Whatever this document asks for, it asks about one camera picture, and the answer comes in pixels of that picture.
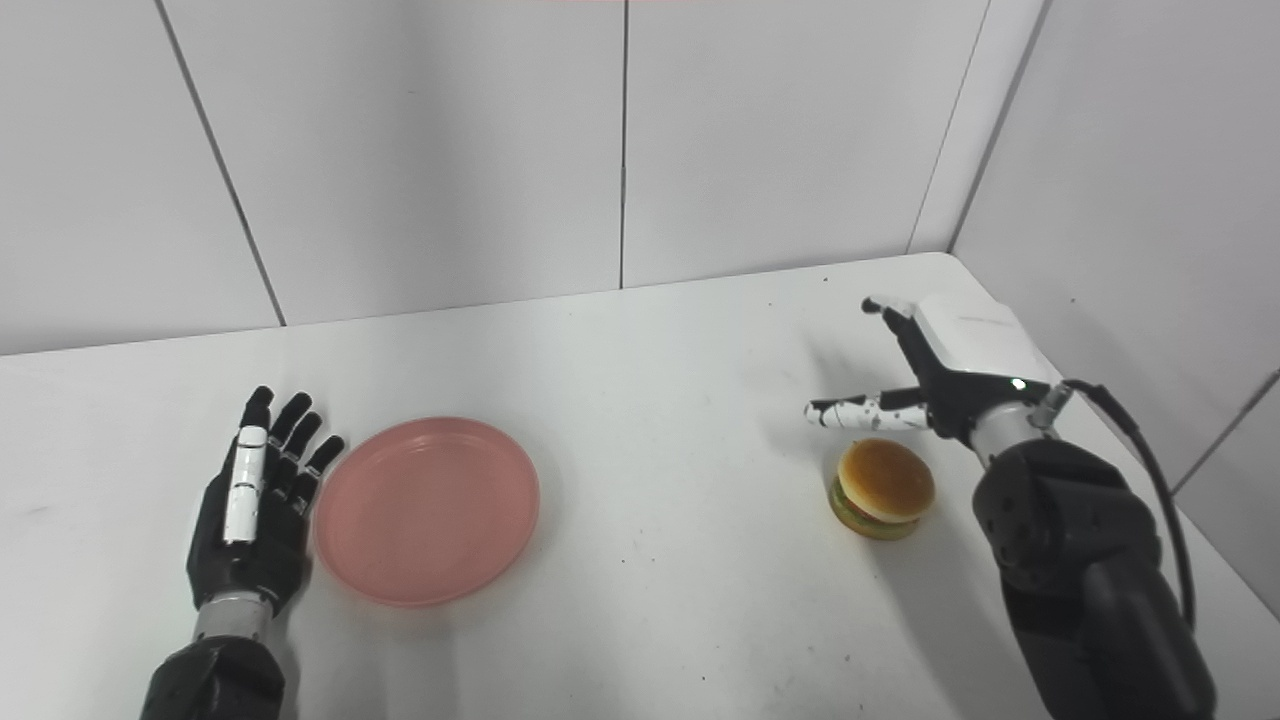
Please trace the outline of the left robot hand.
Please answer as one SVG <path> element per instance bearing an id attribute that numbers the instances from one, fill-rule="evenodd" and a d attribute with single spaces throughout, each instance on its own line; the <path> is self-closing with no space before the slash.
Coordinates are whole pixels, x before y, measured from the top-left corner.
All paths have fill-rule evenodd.
<path id="1" fill-rule="evenodd" d="M 310 573 L 312 506 L 346 441 L 320 439 L 311 395 L 298 392 L 278 410 L 274 398 L 266 386 L 252 392 L 204 492 L 186 559 L 196 609 L 246 593 L 279 614 Z"/>

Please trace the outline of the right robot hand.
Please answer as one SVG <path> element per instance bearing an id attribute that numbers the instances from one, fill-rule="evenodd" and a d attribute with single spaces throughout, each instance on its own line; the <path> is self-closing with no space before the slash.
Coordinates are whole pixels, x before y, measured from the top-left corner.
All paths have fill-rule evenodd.
<path id="1" fill-rule="evenodd" d="M 1053 374 L 1014 311 L 992 299 L 933 293 L 918 301 L 870 295 L 861 311 L 890 329 L 916 379 L 908 388 L 815 398 L 809 423 L 856 430 L 933 430 L 972 447 L 995 410 L 1028 411 Z"/>

